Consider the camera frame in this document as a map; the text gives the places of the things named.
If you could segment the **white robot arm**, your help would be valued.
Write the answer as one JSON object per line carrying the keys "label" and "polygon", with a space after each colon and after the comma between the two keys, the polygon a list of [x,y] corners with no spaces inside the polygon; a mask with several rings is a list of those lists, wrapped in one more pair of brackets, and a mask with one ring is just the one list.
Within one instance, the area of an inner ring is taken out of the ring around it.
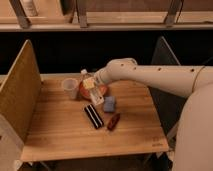
{"label": "white robot arm", "polygon": [[83,80],[87,89],[133,80],[185,97],[172,171],[213,171],[213,66],[139,65],[115,59]]}

